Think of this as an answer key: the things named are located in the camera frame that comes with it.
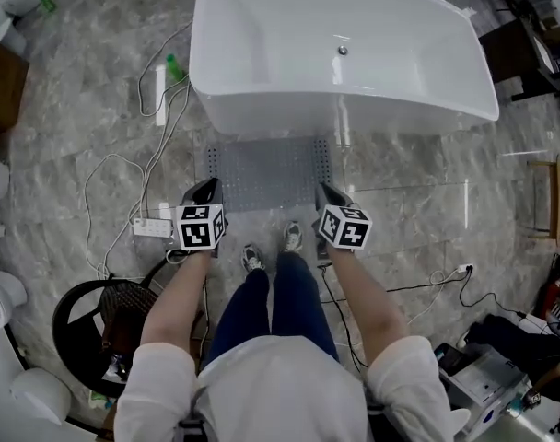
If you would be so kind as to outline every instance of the white power strip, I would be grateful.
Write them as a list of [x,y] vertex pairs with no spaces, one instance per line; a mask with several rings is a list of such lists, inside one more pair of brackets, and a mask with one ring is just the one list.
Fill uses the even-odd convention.
[[149,236],[151,238],[171,238],[171,221],[137,217],[133,221],[133,233],[136,236]]

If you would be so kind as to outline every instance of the shirt sleeve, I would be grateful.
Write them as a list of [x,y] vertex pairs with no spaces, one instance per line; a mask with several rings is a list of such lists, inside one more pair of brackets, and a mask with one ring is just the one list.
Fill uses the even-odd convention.
[[368,369],[367,384],[410,440],[454,439],[448,396],[425,337],[409,336],[389,345]]
[[141,345],[118,400],[115,440],[171,442],[178,422],[190,413],[196,388],[194,362],[187,352],[169,343]]

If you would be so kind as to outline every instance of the white t-shirt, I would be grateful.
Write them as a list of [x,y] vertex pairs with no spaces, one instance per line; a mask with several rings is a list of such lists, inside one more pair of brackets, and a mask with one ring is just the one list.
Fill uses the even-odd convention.
[[[453,440],[448,397],[426,338],[392,343],[368,369],[367,385],[410,440]],[[118,401],[116,441],[171,442],[192,409],[219,442],[372,439],[362,383],[304,337],[252,339],[198,378],[179,347],[142,345]]]

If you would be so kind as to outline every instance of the blue jeans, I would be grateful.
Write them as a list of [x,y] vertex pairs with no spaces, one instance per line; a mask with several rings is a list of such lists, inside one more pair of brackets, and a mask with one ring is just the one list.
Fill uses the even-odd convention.
[[304,336],[339,361],[317,282],[298,254],[281,252],[278,255],[271,330],[266,307],[269,290],[270,281],[265,271],[258,269],[247,275],[218,322],[206,363],[261,335]]

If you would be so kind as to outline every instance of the bathtub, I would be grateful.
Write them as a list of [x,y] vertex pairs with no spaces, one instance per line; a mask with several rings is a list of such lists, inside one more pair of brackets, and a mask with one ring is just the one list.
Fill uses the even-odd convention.
[[190,79],[229,134],[444,134],[499,112],[470,20],[442,0],[196,0]]

